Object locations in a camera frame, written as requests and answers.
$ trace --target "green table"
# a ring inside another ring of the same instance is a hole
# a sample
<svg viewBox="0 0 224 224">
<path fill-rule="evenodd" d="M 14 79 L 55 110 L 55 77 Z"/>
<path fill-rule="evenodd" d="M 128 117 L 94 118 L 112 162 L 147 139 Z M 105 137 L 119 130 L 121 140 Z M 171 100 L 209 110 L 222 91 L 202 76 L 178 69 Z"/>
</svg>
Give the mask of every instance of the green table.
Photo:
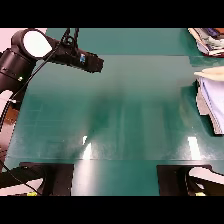
<svg viewBox="0 0 224 224">
<path fill-rule="evenodd" d="M 223 59 L 201 56 L 183 28 L 80 29 L 79 47 L 100 54 L 102 73 L 47 64 L 28 86 L 7 166 L 74 163 L 72 195 L 159 195 L 158 164 L 224 173 L 224 138 L 198 113 L 193 75 Z"/>
</svg>

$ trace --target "robotic arm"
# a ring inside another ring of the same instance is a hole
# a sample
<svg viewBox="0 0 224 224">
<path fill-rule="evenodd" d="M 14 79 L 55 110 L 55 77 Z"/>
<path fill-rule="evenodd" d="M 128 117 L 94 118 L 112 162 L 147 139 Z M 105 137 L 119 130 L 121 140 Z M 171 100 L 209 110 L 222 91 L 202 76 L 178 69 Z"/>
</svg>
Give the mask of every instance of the robotic arm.
<svg viewBox="0 0 224 224">
<path fill-rule="evenodd" d="M 104 60 L 78 48 L 78 32 L 79 29 L 76 28 L 72 37 L 70 28 L 67 28 L 61 41 L 48 37 L 35 28 L 20 30 L 12 36 L 11 48 L 0 52 L 0 117 L 7 102 L 29 80 L 38 60 L 90 73 L 101 72 Z"/>
</svg>

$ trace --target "table surface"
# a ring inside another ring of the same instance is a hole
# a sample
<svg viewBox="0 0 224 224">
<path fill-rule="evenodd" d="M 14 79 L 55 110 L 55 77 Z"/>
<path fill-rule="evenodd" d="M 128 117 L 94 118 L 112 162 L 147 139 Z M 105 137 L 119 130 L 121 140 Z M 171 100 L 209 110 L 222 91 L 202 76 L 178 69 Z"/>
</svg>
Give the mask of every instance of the table surface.
<svg viewBox="0 0 224 224">
<path fill-rule="evenodd" d="M 223 59 L 203 57 L 186 28 L 80 29 L 79 47 L 105 60 L 102 73 L 44 66 L 28 86 L 7 166 L 74 163 L 72 195 L 159 195 L 158 164 L 224 173 L 224 138 L 198 113 L 193 74 Z"/>
</svg>

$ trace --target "white wall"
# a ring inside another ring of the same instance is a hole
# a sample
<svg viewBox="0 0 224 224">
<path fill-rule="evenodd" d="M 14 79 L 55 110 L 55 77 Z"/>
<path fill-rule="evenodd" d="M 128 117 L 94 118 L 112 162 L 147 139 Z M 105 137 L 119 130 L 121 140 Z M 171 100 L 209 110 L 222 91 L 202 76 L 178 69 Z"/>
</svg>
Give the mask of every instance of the white wall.
<svg viewBox="0 0 224 224">
<path fill-rule="evenodd" d="M 26 28 L 0 28 L 0 52 L 3 52 L 6 48 L 11 47 L 11 37 L 18 30 L 24 30 Z M 43 33 L 46 33 L 47 28 L 37 28 Z"/>
</svg>

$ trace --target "stack of cloth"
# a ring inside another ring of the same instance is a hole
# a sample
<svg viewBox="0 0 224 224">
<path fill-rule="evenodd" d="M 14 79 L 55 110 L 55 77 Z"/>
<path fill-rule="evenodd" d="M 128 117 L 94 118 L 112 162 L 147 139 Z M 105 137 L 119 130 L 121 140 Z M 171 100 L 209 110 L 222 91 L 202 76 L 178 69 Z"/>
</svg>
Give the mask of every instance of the stack of cloth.
<svg viewBox="0 0 224 224">
<path fill-rule="evenodd" d="M 198 76 L 196 97 L 200 115 L 209 115 L 214 133 L 224 134 L 224 66 L 195 72 Z"/>
<path fill-rule="evenodd" d="M 205 56 L 224 58 L 224 28 L 188 28 Z"/>
</svg>

